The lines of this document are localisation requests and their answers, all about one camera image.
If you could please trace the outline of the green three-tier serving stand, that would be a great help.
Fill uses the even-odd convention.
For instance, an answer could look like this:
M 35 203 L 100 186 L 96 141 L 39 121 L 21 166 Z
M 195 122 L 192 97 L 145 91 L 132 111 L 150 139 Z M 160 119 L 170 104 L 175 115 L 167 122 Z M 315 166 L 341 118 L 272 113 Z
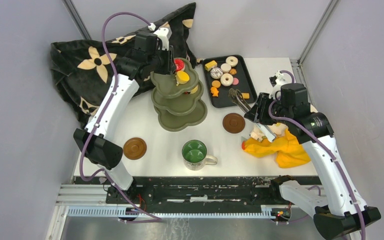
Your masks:
M 185 58 L 185 72 L 190 80 L 186 84 L 177 85 L 176 74 L 164 75 L 152 72 L 151 82 L 155 88 L 151 93 L 151 101 L 157 113 L 161 127 L 169 132 L 178 132 L 186 127 L 196 126 L 207 117 L 208 109 L 202 96 L 203 83 L 192 64 Z M 190 94 L 190 91 L 199 85 L 199 90 Z

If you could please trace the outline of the red flower donut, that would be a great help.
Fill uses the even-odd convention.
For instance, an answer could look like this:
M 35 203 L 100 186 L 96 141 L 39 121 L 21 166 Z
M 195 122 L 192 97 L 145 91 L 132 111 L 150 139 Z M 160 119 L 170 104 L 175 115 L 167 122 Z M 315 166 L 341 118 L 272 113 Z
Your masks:
M 176 67 L 176 72 L 179 72 L 179 71 L 184 71 L 185 70 L 185 62 L 180 59 L 180 58 L 175 58 L 174 59 L 174 64 L 175 64 L 175 67 Z

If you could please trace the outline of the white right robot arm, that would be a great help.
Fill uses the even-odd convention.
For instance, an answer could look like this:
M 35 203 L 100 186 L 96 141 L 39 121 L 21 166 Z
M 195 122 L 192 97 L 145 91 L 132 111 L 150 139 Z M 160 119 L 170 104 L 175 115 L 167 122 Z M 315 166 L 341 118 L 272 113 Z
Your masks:
M 285 175 L 271 182 L 269 199 L 275 204 L 289 201 L 298 206 L 326 240 L 354 232 L 365 239 L 366 228 L 380 220 L 381 213 L 367 205 L 350 179 L 334 130 L 323 113 L 311 110 L 307 88 L 301 83 L 287 83 L 275 93 L 262 92 L 244 117 L 264 127 L 286 125 L 310 157 L 325 193 L 319 196 Z

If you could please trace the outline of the chocolate striped white donut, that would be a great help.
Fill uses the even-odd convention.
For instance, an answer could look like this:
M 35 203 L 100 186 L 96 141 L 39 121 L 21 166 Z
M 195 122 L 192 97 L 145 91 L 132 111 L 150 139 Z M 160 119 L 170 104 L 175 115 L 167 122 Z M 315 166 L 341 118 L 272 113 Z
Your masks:
M 219 67 L 213 67 L 210 71 L 210 76 L 213 78 L 213 79 L 220 79 L 222 77 L 222 75 L 224 74 L 224 72 L 222 71 L 221 68 Z

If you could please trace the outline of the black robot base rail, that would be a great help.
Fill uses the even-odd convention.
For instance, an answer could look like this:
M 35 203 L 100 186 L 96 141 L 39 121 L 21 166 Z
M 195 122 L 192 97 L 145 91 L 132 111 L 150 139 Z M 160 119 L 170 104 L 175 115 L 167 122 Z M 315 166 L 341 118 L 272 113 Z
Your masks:
M 270 186 L 272 177 L 134 177 L 125 194 L 152 214 L 258 213 L 289 206 Z

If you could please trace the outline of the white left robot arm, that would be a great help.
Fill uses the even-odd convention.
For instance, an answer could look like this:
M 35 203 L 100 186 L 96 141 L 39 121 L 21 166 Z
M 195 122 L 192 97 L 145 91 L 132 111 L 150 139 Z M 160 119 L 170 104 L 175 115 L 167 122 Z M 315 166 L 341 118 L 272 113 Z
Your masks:
M 172 75 L 175 72 L 173 47 L 169 43 L 171 31 L 167 27 L 153 33 L 138 33 L 131 52 L 118 65 L 109 61 L 114 75 L 101 106 L 85 129 L 76 129 L 73 137 L 81 150 L 79 172 L 84 181 L 84 159 L 99 167 L 108 180 L 118 186 L 118 197 L 129 204 L 136 200 L 138 191 L 131 186 L 134 179 L 122 162 L 123 149 L 113 142 L 118 120 L 129 101 L 152 72 Z

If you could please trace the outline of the white glazed donut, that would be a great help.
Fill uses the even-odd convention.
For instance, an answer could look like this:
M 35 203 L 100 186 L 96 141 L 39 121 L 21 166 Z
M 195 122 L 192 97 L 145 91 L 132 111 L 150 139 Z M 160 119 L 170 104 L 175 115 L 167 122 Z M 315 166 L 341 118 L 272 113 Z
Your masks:
M 239 60 L 236 56 L 232 55 L 226 58 L 225 63 L 230 65 L 233 68 L 237 66 L 237 64 L 239 63 Z

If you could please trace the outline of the white ring donut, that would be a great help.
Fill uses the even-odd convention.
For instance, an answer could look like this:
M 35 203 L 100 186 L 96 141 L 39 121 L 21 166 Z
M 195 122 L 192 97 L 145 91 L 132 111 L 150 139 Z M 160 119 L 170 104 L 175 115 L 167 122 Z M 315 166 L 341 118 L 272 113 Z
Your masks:
M 224 73 L 219 80 L 223 86 L 229 87 L 233 84 L 234 77 L 230 73 Z

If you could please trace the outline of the orange fish biscuit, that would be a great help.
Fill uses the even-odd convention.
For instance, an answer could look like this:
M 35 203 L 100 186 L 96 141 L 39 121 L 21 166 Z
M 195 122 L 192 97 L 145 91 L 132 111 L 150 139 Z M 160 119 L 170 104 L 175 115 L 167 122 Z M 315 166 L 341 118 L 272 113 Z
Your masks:
M 212 86 L 210 88 L 210 93 L 212 97 L 218 97 L 219 96 L 219 90 L 217 87 Z

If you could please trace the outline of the yellow swirl roll cake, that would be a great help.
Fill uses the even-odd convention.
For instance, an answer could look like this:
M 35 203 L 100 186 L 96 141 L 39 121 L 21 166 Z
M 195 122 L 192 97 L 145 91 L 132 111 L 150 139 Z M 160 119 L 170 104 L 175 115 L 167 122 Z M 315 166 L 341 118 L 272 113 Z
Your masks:
M 189 93 L 195 94 L 199 90 L 199 85 L 197 84 Z

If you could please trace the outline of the metal serving tongs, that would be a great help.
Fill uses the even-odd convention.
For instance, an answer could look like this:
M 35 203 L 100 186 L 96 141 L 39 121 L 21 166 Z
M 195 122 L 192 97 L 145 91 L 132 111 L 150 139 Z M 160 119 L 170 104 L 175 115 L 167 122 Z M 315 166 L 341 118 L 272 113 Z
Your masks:
M 248 105 L 248 103 L 243 99 L 241 92 L 238 89 L 230 88 L 228 91 L 228 97 L 239 108 L 244 112 L 247 113 L 251 110 L 251 107 Z

